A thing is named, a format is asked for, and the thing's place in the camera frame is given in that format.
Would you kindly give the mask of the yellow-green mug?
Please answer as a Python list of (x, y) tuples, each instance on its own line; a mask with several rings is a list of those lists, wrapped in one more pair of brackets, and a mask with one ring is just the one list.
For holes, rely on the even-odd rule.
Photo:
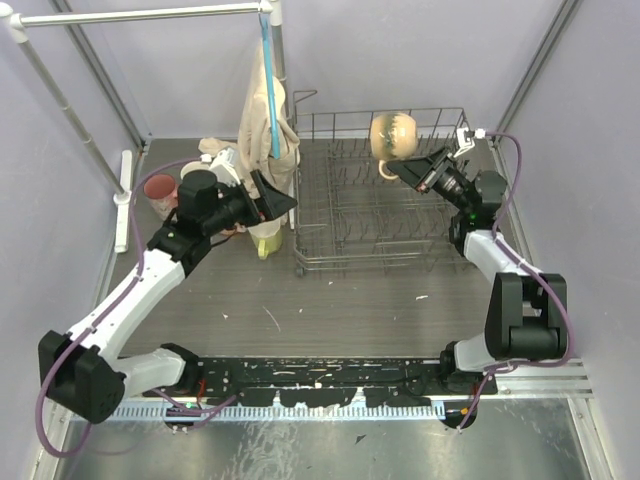
[(283, 243), (281, 221), (273, 220), (248, 228), (251, 239), (257, 250), (258, 258), (266, 260), (278, 252)]

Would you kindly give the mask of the beige round mug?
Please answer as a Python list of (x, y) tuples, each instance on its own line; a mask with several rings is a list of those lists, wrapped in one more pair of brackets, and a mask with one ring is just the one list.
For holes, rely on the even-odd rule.
[(378, 163), (378, 173), (385, 180), (396, 180), (398, 176), (386, 169), (392, 160), (405, 160), (412, 156), (418, 146), (418, 128), (415, 119), (402, 112), (390, 112), (376, 116), (369, 129), (371, 153)]

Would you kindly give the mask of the light blue mug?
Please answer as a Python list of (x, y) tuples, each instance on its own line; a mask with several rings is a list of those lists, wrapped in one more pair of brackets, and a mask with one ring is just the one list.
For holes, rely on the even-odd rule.
[(184, 180), (189, 173), (194, 171), (208, 171), (210, 167), (211, 167), (211, 164), (207, 162), (202, 162), (202, 161), (189, 162), (181, 169), (180, 178)]

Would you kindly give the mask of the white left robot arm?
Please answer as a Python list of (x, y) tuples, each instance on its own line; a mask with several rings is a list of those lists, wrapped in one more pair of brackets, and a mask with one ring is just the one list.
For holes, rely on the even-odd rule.
[(227, 185), (211, 171), (185, 175), (177, 206), (154, 233), (125, 279), (66, 333), (50, 331), (38, 344), (38, 407), (51, 400), (92, 425), (110, 417), (123, 399), (160, 387), (188, 396), (202, 378), (200, 359), (174, 343), (149, 354), (120, 353), (151, 310), (215, 248), (213, 236), (236, 225), (254, 227), (280, 219), (296, 200), (254, 170), (257, 189)]

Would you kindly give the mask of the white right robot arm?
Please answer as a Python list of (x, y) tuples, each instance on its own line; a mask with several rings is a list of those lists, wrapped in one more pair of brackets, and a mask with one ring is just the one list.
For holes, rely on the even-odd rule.
[(450, 343), (440, 354), (442, 388), (459, 394), (473, 383), (474, 373), (566, 362), (566, 281), (534, 267), (505, 242), (496, 220), (506, 180), (495, 171), (467, 178), (447, 148), (425, 157), (391, 160), (386, 168), (416, 192), (435, 192), (456, 208), (449, 241), (491, 284), (483, 332)]

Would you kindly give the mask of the beige cloth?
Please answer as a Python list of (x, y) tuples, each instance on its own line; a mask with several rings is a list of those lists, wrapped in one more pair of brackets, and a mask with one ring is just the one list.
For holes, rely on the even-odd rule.
[(236, 172), (246, 182), (250, 195), (257, 189), (250, 172), (258, 170), (268, 183), (287, 194), (297, 167), (300, 139), (288, 124), (285, 112), (286, 93), (282, 83), (272, 78), (275, 93), (277, 123), (271, 125), (268, 84), (263, 49), (255, 51), (251, 74), (241, 114), (236, 142), (214, 137), (200, 140), (198, 149), (203, 154), (215, 156), (226, 147), (234, 148), (239, 156)]

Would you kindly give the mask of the blue clothes hanger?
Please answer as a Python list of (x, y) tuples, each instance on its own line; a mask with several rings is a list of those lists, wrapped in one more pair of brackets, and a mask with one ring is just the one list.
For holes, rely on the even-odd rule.
[(278, 2), (270, 2), (271, 10), (267, 11), (262, 7), (259, 14), (261, 29), (262, 53), (264, 60), (264, 72), (266, 78), (267, 99), (269, 108), (271, 152), (275, 159), (281, 157), (281, 146), (279, 137), (278, 108), (276, 89), (274, 84), (274, 65), (272, 55), (272, 30), (282, 25), (282, 9)]

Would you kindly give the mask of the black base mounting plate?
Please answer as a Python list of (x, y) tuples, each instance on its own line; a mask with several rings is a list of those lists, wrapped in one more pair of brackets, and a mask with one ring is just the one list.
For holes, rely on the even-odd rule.
[(173, 398), (203, 394), (211, 405), (234, 395), (248, 407), (345, 407), (358, 394), (365, 406), (429, 406), (437, 396), (473, 397), (480, 373), (449, 371), (434, 359), (208, 357), (188, 390), (163, 387)]

